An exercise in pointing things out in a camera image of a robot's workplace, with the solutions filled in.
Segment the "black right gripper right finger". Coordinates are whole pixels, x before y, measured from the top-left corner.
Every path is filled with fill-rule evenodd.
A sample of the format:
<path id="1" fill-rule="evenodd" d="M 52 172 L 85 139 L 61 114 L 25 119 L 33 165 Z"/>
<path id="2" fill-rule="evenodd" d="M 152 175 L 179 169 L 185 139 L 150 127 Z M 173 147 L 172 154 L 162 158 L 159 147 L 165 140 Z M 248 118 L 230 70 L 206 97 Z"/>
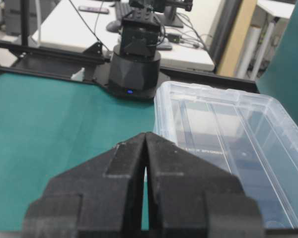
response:
<path id="1" fill-rule="evenodd" d="M 146 134 L 149 227 L 161 238 L 262 238 L 255 200 L 231 173 Z"/>

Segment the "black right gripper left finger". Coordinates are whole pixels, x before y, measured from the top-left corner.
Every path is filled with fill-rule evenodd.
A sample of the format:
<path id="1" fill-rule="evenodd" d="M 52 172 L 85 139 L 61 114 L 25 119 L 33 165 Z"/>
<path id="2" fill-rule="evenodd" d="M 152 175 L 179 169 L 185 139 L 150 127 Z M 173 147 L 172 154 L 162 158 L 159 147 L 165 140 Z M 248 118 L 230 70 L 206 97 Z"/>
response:
<path id="1" fill-rule="evenodd" d="M 24 216 L 24 238 L 131 238 L 141 230 L 145 138 L 140 133 L 51 178 Z"/>

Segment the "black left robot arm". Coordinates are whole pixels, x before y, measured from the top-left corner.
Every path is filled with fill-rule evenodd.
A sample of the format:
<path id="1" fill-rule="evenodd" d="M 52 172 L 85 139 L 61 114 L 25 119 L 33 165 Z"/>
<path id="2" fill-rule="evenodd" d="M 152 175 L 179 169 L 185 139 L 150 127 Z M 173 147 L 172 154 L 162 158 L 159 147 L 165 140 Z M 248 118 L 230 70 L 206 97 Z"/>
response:
<path id="1" fill-rule="evenodd" d="M 166 7 L 191 11 L 191 0 L 131 0 L 132 11 L 121 19 L 121 41 L 114 47 L 108 88 L 121 97 L 151 100 L 162 78 L 161 55 L 165 26 L 156 15 Z"/>

